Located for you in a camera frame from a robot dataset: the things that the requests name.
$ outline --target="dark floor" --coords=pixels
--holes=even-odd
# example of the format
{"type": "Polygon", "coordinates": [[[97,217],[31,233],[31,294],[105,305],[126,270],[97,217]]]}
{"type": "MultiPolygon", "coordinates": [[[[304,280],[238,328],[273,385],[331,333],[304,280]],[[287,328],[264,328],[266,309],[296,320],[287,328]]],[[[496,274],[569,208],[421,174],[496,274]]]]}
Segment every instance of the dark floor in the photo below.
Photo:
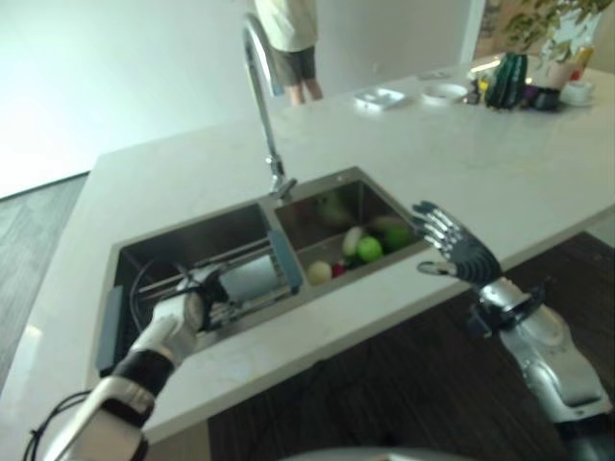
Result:
{"type": "MultiPolygon", "coordinates": [[[[549,305],[610,395],[613,262],[613,250],[584,233],[508,274],[526,289],[553,277],[549,305]]],[[[211,418],[213,461],[357,445],[498,460],[564,455],[499,340],[468,339],[471,302],[468,294],[454,298],[211,418]]]]}
{"type": "Polygon", "coordinates": [[[0,200],[0,392],[86,177],[0,200]]]}

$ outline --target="small dish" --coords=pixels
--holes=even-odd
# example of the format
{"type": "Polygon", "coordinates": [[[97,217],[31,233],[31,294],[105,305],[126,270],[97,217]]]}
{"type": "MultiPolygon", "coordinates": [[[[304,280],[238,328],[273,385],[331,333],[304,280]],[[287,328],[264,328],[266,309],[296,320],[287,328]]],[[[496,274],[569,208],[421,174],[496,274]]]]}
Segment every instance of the small dish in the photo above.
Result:
{"type": "Polygon", "coordinates": [[[559,101],[564,103],[566,106],[572,106],[573,108],[589,108],[594,104],[594,97],[590,96],[583,101],[578,101],[576,99],[568,98],[564,94],[562,94],[559,97],[559,101]]]}
{"type": "Polygon", "coordinates": [[[357,105],[363,109],[381,111],[400,104],[406,96],[392,89],[370,88],[355,95],[357,105]]]}
{"type": "Polygon", "coordinates": [[[468,95],[468,90],[456,84],[437,84],[426,86],[423,101],[431,106],[448,106],[458,103],[468,95]]]}

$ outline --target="white shirt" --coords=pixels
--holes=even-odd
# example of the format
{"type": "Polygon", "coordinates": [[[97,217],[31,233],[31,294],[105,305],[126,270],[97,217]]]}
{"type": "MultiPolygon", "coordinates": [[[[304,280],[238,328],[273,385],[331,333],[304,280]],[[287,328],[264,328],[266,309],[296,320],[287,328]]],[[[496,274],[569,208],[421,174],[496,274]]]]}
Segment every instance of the white shirt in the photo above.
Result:
{"type": "Polygon", "coordinates": [[[271,46],[302,51],[316,44],[316,0],[256,0],[258,16],[271,46]]]}

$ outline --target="white countertop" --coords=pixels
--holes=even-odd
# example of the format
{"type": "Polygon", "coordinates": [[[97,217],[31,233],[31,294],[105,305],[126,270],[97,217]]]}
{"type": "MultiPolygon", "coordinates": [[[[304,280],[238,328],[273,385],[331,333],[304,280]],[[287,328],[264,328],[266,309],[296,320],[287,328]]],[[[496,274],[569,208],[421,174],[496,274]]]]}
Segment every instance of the white countertop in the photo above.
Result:
{"type": "MultiPolygon", "coordinates": [[[[467,67],[457,69],[462,82],[467,67]]],[[[429,199],[518,264],[615,209],[615,77],[588,71],[591,108],[559,114],[431,108],[426,82],[387,85],[412,97],[382,114],[350,95],[273,116],[289,176],[300,182],[359,166],[403,206],[429,199]]],[[[65,395],[94,382],[93,357],[117,250],[269,185],[253,123],[216,127],[102,156],[40,288],[0,400],[2,459],[65,395]]],[[[157,441],[297,374],[460,292],[420,275],[416,255],[190,357],[146,426],[157,441]]]]}

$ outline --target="chrome faucet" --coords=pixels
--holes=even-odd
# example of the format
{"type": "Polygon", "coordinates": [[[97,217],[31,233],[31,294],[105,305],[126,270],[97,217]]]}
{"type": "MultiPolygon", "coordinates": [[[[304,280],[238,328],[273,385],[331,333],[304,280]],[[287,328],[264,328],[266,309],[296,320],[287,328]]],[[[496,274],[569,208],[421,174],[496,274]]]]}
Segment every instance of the chrome faucet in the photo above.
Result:
{"type": "Polygon", "coordinates": [[[245,16],[243,26],[243,45],[245,50],[246,69],[248,71],[248,80],[252,87],[254,99],[257,101],[258,113],[260,114],[260,122],[265,133],[269,156],[266,162],[271,168],[271,191],[270,194],[279,199],[284,199],[290,189],[297,183],[297,180],[286,180],[282,158],[276,149],[276,143],[271,130],[271,122],[269,121],[269,113],[262,95],[260,86],[260,78],[258,77],[257,59],[260,61],[262,74],[268,83],[269,90],[272,96],[280,96],[283,94],[283,88],[278,80],[278,72],[273,63],[271,49],[269,48],[269,39],[260,24],[258,18],[248,13],[245,16]]]}

